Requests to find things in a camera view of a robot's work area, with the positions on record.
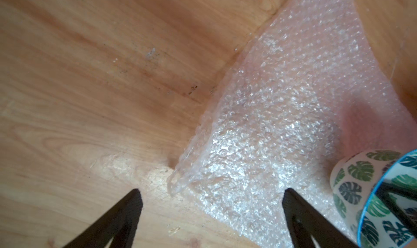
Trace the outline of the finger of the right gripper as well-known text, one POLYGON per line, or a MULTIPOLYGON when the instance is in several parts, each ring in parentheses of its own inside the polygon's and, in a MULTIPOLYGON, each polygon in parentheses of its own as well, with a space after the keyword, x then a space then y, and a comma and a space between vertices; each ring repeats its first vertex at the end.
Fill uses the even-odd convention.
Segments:
POLYGON ((379 199, 414 236, 417 236, 417 189, 381 183, 379 199))

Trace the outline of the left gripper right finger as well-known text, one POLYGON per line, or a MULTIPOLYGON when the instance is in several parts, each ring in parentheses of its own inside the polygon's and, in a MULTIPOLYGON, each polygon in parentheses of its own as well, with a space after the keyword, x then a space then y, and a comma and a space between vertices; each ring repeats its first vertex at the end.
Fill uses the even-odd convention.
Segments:
POLYGON ((285 190, 282 205, 295 248, 314 248, 315 241, 321 248, 357 247, 294 189, 285 190))

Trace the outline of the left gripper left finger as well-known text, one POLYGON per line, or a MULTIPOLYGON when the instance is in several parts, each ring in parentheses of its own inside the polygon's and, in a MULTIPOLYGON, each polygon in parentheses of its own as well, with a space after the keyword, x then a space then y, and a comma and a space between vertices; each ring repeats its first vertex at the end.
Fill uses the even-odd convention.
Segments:
POLYGON ((131 248, 142 208, 141 193, 135 188, 65 246, 104 248, 110 245, 111 248, 131 248))

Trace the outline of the green leaf pattern bowl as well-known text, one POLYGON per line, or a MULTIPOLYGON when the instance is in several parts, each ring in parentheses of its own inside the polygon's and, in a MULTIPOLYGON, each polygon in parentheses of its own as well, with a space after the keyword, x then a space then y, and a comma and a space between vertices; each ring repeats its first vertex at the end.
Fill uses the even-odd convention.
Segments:
POLYGON ((417 189, 417 152, 368 150, 332 170, 334 204, 361 248, 405 248, 415 238, 379 199, 384 182, 417 189))

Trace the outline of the pink bubble wrap sheet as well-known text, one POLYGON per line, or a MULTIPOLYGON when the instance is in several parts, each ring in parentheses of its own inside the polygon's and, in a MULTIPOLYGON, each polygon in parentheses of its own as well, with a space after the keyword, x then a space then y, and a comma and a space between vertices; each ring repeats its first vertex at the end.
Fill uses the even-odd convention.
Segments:
POLYGON ((289 0, 217 88, 168 192, 262 248, 290 248, 287 188, 347 233, 329 183, 336 163, 416 147, 416 121, 380 71, 353 0, 289 0))

